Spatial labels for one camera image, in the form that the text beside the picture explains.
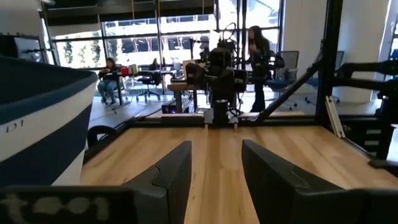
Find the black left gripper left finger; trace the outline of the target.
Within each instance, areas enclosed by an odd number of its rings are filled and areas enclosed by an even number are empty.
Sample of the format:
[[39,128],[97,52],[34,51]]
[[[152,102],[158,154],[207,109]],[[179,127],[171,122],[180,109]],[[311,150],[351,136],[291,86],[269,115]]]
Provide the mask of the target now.
[[123,186],[133,191],[136,224],[184,224],[192,179],[192,142],[184,141]]

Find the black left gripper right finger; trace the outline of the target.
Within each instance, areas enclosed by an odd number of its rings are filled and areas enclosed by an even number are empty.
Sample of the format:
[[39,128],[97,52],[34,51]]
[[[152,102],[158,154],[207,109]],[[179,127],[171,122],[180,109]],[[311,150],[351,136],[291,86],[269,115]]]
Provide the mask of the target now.
[[241,149],[260,224],[359,224],[363,195],[345,190],[252,140]]

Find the navy white striped fabric basket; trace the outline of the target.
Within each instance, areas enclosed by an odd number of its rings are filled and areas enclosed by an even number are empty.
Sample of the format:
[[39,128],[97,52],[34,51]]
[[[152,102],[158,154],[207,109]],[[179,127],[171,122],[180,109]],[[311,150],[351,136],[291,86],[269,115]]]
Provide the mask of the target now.
[[0,57],[0,188],[80,184],[97,80]]

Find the black computer box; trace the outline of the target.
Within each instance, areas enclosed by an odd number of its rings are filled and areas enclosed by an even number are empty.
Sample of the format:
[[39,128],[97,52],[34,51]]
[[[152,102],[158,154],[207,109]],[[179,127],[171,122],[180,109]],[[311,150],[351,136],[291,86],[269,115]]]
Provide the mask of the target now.
[[162,113],[163,114],[176,114],[176,113],[189,113],[189,107],[178,107],[175,104],[171,105],[162,105]]

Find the white aluminium bar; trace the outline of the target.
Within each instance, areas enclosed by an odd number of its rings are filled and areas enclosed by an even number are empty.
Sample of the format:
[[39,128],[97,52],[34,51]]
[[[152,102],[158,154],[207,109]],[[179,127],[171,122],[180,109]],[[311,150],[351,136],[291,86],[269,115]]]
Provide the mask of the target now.
[[338,138],[345,138],[346,136],[343,129],[343,125],[340,121],[340,117],[337,113],[334,101],[331,96],[325,97],[325,106],[334,135],[337,136]]

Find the wooden side desk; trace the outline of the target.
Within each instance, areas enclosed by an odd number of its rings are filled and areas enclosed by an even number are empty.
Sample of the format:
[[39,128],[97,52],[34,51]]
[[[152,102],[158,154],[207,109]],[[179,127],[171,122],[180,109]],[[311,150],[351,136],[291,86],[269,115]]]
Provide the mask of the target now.
[[193,113],[197,112],[198,109],[197,89],[195,88],[194,85],[189,85],[186,82],[180,82],[180,83],[171,83],[167,85],[167,88],[170,91],[174,92],[174,98],[176,102],[176,113],[182,113],[182,92],[185,90],[192,91]]

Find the black office chair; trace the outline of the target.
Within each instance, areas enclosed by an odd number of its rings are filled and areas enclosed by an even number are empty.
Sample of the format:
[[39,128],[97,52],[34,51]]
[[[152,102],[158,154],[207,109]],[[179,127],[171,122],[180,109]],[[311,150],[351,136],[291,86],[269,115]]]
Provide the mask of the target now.
[[162,75],[159,73],[152,73],[149,76],[143,77],[138,79],[139,82],[142,82],[143,84],[145,84],[147,86],[147,90],[143,93],[140,93],[136,96],[136,100],[139,100],[140,96],[144,97],[144,100],[147,101],[147,99],[151,96],[151,95],[155,95],[157,97],[158,100],[160,100],[160,94],[150,91],[149,86],[150,85],[154,85],[157,86],[161,83],[162,81]]

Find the person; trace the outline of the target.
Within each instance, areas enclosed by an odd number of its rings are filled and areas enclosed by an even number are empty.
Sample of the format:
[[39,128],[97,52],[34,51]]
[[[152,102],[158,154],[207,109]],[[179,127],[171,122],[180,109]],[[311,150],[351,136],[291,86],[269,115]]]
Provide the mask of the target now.
[[255,100],[251,112],[261,112],[265,108],[263,81],[267,75],[270,55],[270,43],[262,34],[259,26],[252,26],[248,30],[249,63],[254,77]]
[[152,63],[149,65],[149,71],[151,75],[154,75],[155,78],[161,76],[160,74],[160,64],[158,63],[157,59],[153,59]]
[[116,96],[114,90],[119,83],[119,77],[113,73],[120,72],[120,67],[116,65],[113,58],[106,59],[106,66],[99,72],[99,83],[97,89],[102,97],[102,102],[106,104],[108,98],[111,99],[110,105],[116,104]]

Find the grey mesh office chair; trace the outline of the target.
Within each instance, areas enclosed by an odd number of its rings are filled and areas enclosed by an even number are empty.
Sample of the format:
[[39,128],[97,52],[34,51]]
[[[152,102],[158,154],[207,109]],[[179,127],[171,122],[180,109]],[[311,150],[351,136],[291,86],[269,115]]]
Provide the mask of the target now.
[[299,51],[282,51],[280,56],[284,59],[284,68],[278,68],[274,74],[275,84],[272,84],[271,89],[274,92],[281,93],[289,85],[293,84],[297,79],[297,64],[299,59]]

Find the dark monitor screen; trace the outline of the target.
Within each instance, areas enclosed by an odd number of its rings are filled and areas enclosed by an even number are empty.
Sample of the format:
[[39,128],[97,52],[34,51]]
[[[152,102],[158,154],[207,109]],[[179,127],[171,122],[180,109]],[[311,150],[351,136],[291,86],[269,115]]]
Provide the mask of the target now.
[[0,56],[44,63],[38,37],[0,34]]

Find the black bracket stand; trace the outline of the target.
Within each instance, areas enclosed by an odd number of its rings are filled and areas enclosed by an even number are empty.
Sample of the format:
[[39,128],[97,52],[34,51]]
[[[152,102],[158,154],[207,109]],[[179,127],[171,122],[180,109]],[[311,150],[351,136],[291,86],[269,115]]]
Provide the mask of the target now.
[[[355,72],[376,72],[392,76],[388,81],[354,78]],[[398,176],[398,162],[387,155],[393,132],[398,128],[398,60],[368,63],[344,63],[333,79],[333,86],[348,86],[377,91],[382,101],[374,115],[338,115],[346,139],[357,145],[371,160],[368,164]]]

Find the black aluminium table frame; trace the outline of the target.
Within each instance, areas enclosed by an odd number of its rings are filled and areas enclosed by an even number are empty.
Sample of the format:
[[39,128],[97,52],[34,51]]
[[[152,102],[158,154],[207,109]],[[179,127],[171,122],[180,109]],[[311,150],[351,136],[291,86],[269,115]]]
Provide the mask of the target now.
[[[89,130],[88,140],[94,142],[88,143],[89,148],[85,152],[83,162],[86,164],[93,159],[129,128],[323,126],[328,119],[326,118],[326,108],[325,104],[322,103],[322,98],[331,94],[331,82],[335,73],[342,7],[343,0],[327,0],[325,28],[320,53],[311,67],[285,93],[274,100],[266,110],[261,111],[259,114],[246,113],[235,116],[229,121],[222,121],[217,118],[213,110],[209,110],[205,114],[167,114],[160,118],[156,118],[153,114],[148,114],[147,116],[133,117],[117,125],[115,128],[106,126],[92,127]],[[318,72],[320,76],[320,88],[318,90],[318,103],[315,116],[307,118],[298,115],[273,116],[272,113],[282,103],[285,103],[315,72]]]

